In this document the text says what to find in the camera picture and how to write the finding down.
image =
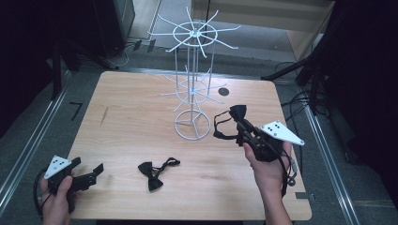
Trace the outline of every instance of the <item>gray carpet floor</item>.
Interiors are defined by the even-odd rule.
[[[174,56],[165,53],[162,48],[147,52],[145,46],[138,51],[130,48],[127,51],[130,61],[121,67],[121,71],[141,71],[137,68],[173,70]],[[112,59],[124,62],[124,53]],[[57,154],[66,158],[73,144],[84,112],[89,104],[93,91],[103,68],[82,58],[83,66],[79,72],[70,73],[70,83],[54,119],[48,126],[35,155],[28,163],[23,177],[10,198],[6,209],[0,217],[0,224],[39,224],[40,219],[33,204],[32,188],[38,171],[45,167],[50,158]],[[216,76],[234,77],[237,79],[259,79],[260,76],[271,74],[275,68],[282,69],[289,64],[281,64],[270,60],[257,60],[234,56],[216,55],[214,72]],[[201,70],[207,70],[207,62],[202,62]],[[294,83],[296,73],[292,72],[275,81],[281,102],[288,102],[300,90]],[[0,140],[0,182],[4,183],[9,172],[23,151],[30,135],[34,131],[41,116],[50,104],[52,86],[44,89],[19,117],[8,133]],[[71,102],[83,103],[76,113],[76,105]],[[302,104],[294,104],[293,111]],[[285,118],[289,117],[288,107],[283,107]],[[352,165],[345,161],[343,147],[337,138],[330,120],[319,114],[317,116],[329,149],[344,179],[345,186],[354,204],[361,224],[398,224],[398,214],[379,176],[366,165]],[[324,159],[308,122],[305,111],[294,117],[299,136],[306,141],[302,153],[296,150],[298,158],[302,157],[302,177],[313,217],[308,221],[297,221],[295,224],[346,224],[341,205],[330,182]],[[287,121],[288,127],[294,130],[292,119]],[[72,224],[96,224],[95,220],[73,220]],[[262,224],[262,221],[245,221],[247,225]]]

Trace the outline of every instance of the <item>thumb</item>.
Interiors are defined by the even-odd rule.
[[[68,190],[72,186],[72,177],[66,176],[64,180],[59,185],[58,191],[56,192],[56,198],[60,196],[61,198],[65,198],[67,196]]]
[[[245,150],[245,157],[248,159],[250,162],[252,162],[255,159],[254,152],[252,148],[249,146],[248,143],[243,144],[243,149]]]

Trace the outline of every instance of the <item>white wire display rack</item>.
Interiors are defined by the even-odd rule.
[[[220,43],[230,49],[237,49],[237,47],[230,46],[218,40],[218,33],[224,31],[237,30],[240,26],[230,29],[218,30],[214,26],[209,24],[217,16],[218,12],[219,11],[217,10],[216,13],[208,21],[199,22],[192,20],[191,14],[187,8],[189,21],[181,24],[167,21],[161,15],[158,15],[158,17],[161,20],[170,23],[175,27],[173,29],[173,32],[163,33],[163,34],[148,32],[148,34],[152,36],[173,36],[173,38],[177,42],[177,45],[175,45],[175,47],[173,47],[170,50],[167,50],[167,52],[169,53],[171,52],[175,53],[176,77],[174,79],[171,79],[170,77],[165,75],[166,79],[176,84],[176,91],[173,93],[160,94],[160,95],[161,96],[176,95],[179,98],[180,103],[174,109],[174,112],[177,111],[179,107],[181,107],[181,105],[183,104],[190,105],[190,108],[186,111],[181,112],[176,117],[175,120],[176,132],[181,137],[187,140],[200,140],[204,138],[210,131],[211,127],[210,120],[208,119],[207,115],[201,110],[200,104],[206,101],[207,99],[216,101],[218,103],[222,103],[221,101],[218,101],[217,99],[209,96],[210,89],[226,86],[226,84],[219,86],[210,86],[211,74],[214,62],[215,44]],[[203,57],[207,58],[207,55],[205,53],[205,48],[207,48],[207,46],[210,45],[213,45],[210,68],[208,69],[207,73],[199,80],[198,78],[199,53],[201,53]],[[185,65],[185,72],[187,76],[184,76],[186,80],[184,79],[183,81],[180,81],[178,79],[177,52],[180,46],[187,47],[187,64]],[[199,123],[199,121],[203,119],[205,119],[204,124],[206,125],[204,129],[200,129],[199,124],[203,123]],[[180,126],[185,128],[187,125],[193,128],[193,133],[187,134],[181,131],[182,129],[180,128]]]

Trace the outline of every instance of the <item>right hand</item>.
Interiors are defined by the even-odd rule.
[[[262,193],[273,193],[279,192],[281,194],[281,187],[283,183],[283,169],[281,162],[279,160],[274,160],[271,162],[258,161],[255,159],[254,152],[252,148],[245,142],[243,144],[245,149],[245,157],[251,163],[254,171],[255,182]],[[290,142],[283,143],[283,149],[286,151],[287,155],[290,157],[292,152],[292,144]],[[289,166],[290,159],[288,157],[282,157],[284,166]]]

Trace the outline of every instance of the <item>black fabric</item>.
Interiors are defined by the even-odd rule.
[[[138,166],[138,169],[142,174],[148,177],[148,189],[149,191],[154,191],[163,186],[163,182],[159,179],[159,175],[167,166],[176,166],[179,165],[180,161],[169,157],[167,161],[161,165],[160,168],[153,167],[152,162],[143,162]]]

